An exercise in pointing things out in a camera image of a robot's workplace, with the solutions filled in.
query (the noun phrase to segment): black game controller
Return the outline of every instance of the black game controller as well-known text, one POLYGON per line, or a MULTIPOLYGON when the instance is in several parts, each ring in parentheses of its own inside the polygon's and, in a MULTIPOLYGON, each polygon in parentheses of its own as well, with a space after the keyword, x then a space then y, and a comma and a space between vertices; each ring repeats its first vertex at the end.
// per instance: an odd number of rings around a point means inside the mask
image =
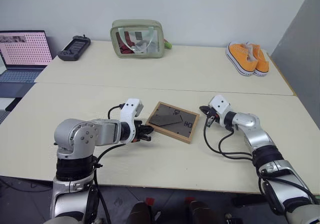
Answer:
POLYGON ((58 53, 63 61, 77 61, 90 45, 91 40, 85 35, 75 35, 72 41, 58 53))

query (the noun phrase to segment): floor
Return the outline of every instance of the floor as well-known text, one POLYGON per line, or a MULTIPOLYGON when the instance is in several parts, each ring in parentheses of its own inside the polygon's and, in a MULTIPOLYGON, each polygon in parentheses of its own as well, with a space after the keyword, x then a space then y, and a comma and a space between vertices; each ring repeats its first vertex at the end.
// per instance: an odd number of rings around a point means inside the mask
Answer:
MULTIPOLYGON (((0 183, 0 224, 40 224, 49 219, 51 189, 30 181, 0 178, 17 189, 31 191, 17 191, 0 183)), ((266 203, 234 207, 231 199, 237 196, 235 193, 125 186, 102 186, 101 190, 113 224, 125 224, 134 204, 146 198, 154 198, 152 210, 155 214, 161 213, 157 224, 186 224, 186 197, 207 203, 221 218, 225 213, 231 213, 236 218, 242 218, 245 224, 287 223, 283 216, 274 215, 266 203)), ((101 204, 98 217, 104 217, 101 204)))

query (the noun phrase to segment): white wall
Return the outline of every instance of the white wall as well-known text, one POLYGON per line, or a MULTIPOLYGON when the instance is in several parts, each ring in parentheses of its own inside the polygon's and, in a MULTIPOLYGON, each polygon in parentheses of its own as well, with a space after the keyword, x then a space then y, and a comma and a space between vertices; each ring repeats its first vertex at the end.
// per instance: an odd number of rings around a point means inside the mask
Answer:
POLYGON ((252 41, 273 52, 304 0, 0 0, 0 30, 44 29, 56 53, 74 35, 110 40, 116 19, 160 21, 173 44, 252 41))

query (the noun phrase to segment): white shoe sole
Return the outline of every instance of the white shoe sole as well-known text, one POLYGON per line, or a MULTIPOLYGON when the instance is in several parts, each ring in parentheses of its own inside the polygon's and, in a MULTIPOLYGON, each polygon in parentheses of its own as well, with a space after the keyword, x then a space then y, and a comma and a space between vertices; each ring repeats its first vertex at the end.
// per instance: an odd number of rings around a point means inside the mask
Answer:
POLYGON ((234 44, 235 42, 230 42, 229 45, 226 47, 225 49, 225 54, 228 57, 228 59, 232 62, 232 64, 234 65, 234 67, 236 68, 236 70, 243 76, 251 76, 254 72, 253 71, 247 71, 245 69, 243 69, 241 67, 241 65, 239 64, 239 62, 237 62, 237 60, 234 58, 234 56, 231 54, 231 52, 229 51, 229 46, 234 44))
POLYGON ((253 71, 253 74, 256 75, 257 77, 265 77, 268 74, 268 72, 261 72, 261 71, 255 69, 253 71))

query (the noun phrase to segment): laptop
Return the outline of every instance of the laptop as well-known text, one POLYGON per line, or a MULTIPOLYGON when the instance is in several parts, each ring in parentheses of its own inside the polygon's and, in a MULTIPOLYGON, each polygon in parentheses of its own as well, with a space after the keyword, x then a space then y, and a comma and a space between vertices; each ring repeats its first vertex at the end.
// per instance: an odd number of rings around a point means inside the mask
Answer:
POLYGON ((52 61, 44 30, 0 30, 0 83, 33 83, 52 61))

